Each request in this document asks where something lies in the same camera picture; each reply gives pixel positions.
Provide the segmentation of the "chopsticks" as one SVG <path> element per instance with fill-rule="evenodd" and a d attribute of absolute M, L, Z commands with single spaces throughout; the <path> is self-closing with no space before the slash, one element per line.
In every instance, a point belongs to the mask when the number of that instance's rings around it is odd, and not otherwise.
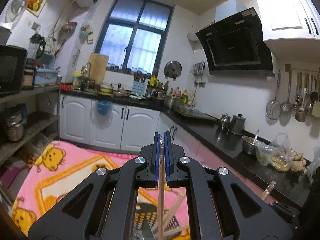
<path fill-rule="evenodd" d="M 158 222 L 151 228 L 152 232 L 155 232 L 156 230 L 158 230 L 158 233 L 164 231 L 164 229 L 169 225 L 169 222 L 171 221 L 172 217 L 178 211 L 184 198 L 185 194 L 179 193 L 178 200 L 166 213 L 164 213 L 163 206 L 159 206 L 160 209 L 158 210 Z"/>
<path fill-rule="evenodd" d="M 266 198 L 270 195 L 270 193 L 273 191 L 274 187 L 276 185 L 275 181 L 271 181 L 267 188 L 263 191 L 263 193 L 260 195 L 261 200 L 266 200 Z"/>
<path fill-rule="evenodd" d="M 164 182 L 165 182 L 165 156 L 164 156 L 164 135 L 160 136 L 159 152 L 159 173 L 158 173 L 158 239 L 163 239 L 164 233 Z"/>

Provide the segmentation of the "chopsticks crossing diagonal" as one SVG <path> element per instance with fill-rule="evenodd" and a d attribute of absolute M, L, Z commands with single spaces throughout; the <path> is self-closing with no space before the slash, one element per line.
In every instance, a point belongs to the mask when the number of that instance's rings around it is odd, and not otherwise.
<path fill-rule="evenodd" d="M 168 237 L 168 236 L 171 236 L 171 235 L 174 235 L 180 231 L 183 231 L 183 230 L 186 230 L 189 228 L 189 224 L 185 225 L 185 226 L 180 226 L 180 227 L 176 227 L 174 229 L 170 229 L 170 230 L 167 230 L 163 233 L 163 236 L 164 237 Z"/>

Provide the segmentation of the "dark green utensil caddy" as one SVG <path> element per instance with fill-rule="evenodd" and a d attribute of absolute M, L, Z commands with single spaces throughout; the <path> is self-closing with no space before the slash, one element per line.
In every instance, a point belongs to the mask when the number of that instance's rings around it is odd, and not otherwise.
<path fill-rule="evenodd" d="M 158 230 L 152 232 L 151 228 L 158 222 L 157 207 L 150 203 L 138 202 L 136 204 L 135 217 L 134 217 L 134 230 L 135 239 L 158 239 Z M 164 231 L 180 227 L 180 224 L 174 215 L 169 222 L 169 225 Z M 164 237 L 164 239 L 174 239 L 179 236 L 182 231 Z"/>

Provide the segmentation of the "pink cartoon blanket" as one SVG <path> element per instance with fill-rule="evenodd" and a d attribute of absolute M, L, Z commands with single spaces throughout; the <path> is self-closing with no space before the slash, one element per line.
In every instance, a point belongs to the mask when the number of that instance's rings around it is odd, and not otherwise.
<path fill-rule="evenodd" d="M 4 229 L 1 239 L 29 239 L 31 226 L 98 168 L 114 170 L 120 167 L 116 167 L 106 155 L 93 154 L 63 141 L 49 144 L 35 162 L 14 201 L 11 221 L 1 224 Z M 168 187 L 166 172 L 164 187 L 164 213 L 176 203 L 179 193 L 185 194 L 175 216 L 180 226 L 189 224 L 185 188 Z M 158 185 L 155 188 L 140 187 L 137 203 L 150 203 L 158 208 L 158 192 Z M 191 239 L 190 228 L 181 234 L 182 238 Z"/>

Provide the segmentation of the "plastic bag of vegetables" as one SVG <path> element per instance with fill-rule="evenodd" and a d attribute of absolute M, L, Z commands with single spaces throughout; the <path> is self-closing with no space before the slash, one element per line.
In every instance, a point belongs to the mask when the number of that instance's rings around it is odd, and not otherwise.
<path fill-rule="evenodd" d="M 263 166 L 272 166 L 279 172 L 287 172 L 293 164 L 289 137 L 285 132 L 276 135 L 269 144 L 255 141 L 256 158 Z"/>

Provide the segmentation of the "steel bowl with spoon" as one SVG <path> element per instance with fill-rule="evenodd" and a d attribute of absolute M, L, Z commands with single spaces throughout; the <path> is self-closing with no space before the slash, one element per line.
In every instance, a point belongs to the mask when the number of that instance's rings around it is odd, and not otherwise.
<path fill-rule="evenodd" d="M 253 138 L 245 135 L 242 136 L 242 150 L 245 153 L 249 155 L 256 154 L 257 150 L 256 150 L 255 142 L 257 141 L 258 134 L 259 134 L 259 129 L 257 129 L 257 132 Z"/>

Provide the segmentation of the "small steel teapot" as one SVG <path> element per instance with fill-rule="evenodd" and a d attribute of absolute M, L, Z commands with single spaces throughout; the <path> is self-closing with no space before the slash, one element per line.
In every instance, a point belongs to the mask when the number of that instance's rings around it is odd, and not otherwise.
<path fill-rule="evenodd" d="M 221 115 L 221 118 L 220 118 L 220 127 L 222 129 L 227 129 L 229 124 L 231 122 L 231 117 L 226 113 L 226 114 L 223 114 Z"/>

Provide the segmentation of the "hanging steel ladle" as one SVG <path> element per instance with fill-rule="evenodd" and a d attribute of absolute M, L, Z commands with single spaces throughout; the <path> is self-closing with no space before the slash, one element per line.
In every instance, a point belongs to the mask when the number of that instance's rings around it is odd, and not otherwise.
<path fill-rule="evenodd" d="M 287 90 L 287 99 L 285 102 L 281 104 L 281 113 L 289 114 L 292 108 L 290 103 L 290 93 L 291 93 L 291 83 L 292 83 L 292 72 L 289 70 L 289 78 L 288 78 L 288 90 Z"/>

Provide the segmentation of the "stacked steel pots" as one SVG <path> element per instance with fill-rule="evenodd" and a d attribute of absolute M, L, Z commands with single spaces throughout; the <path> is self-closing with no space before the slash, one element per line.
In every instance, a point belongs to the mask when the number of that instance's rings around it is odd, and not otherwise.
<path fill-rule="evenodd" d="M 1 114 L 5 133 L 11 142 L 20 141 L 24 136 L 26 117 L 20 108 L 11 107 Z"/>

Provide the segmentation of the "wooden cutting board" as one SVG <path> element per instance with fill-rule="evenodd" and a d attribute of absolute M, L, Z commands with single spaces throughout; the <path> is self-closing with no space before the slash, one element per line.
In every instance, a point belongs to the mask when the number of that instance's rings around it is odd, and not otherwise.
<path fill-rule="evenodd" d="M 109 56 L 101 55 L 97 53 L 91 53 L 89 57 L 89 78 L 94 80 L 96 85 L 99 85 L 103 82 L 105 77 L 105 72 L 107 69 Z"/>

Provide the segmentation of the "hanging steel pot lid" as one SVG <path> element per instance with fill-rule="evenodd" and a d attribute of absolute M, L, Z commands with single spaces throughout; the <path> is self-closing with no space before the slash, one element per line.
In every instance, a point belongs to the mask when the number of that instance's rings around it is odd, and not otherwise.
<path fill-rule="evenodd" d="M 166 79 L 171 78 L 174 81 L 180 77 L 182 65 L 178 61 L 170 61 L 164 67 L 164 76 Z"/>

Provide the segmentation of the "black range hood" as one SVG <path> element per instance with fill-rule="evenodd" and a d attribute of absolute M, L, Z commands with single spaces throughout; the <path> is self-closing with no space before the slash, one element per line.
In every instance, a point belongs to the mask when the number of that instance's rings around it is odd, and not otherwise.
<path fill-rule="evenodd" d="M 210 75 L 275 77 L 256 10 L 237 12 L 196 33 Z"/>

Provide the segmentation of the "dark framed window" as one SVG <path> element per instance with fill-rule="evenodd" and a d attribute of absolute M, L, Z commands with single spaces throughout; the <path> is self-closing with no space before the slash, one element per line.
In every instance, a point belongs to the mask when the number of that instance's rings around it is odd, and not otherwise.
<path fill-rule="evenodd" d="M 115 0 L 94 52 L 111 67 L 158 74 L 174 7 L 153 0 Z"/>

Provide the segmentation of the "white upper cabinet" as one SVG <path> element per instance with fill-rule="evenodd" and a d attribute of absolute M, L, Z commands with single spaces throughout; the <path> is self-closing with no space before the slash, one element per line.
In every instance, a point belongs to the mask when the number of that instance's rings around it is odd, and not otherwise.
<path fill-rule="evenodd" d="M 257 0 L 263 39 L 279 60 L 319 61 L 319 12 L 311 0 Z"/>

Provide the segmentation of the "glass pot lid on wall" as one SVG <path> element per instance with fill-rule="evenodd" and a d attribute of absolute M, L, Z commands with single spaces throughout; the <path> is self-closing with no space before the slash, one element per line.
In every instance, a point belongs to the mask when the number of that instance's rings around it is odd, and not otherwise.
<path fill-rule="evenodd" d="M 6 12 L 6 22 L 14 22 L 14 20 L 18 18 L 18 16 L 21 16 L 26 11 L 27 6 L 28 0 L 12 0 Z"/>

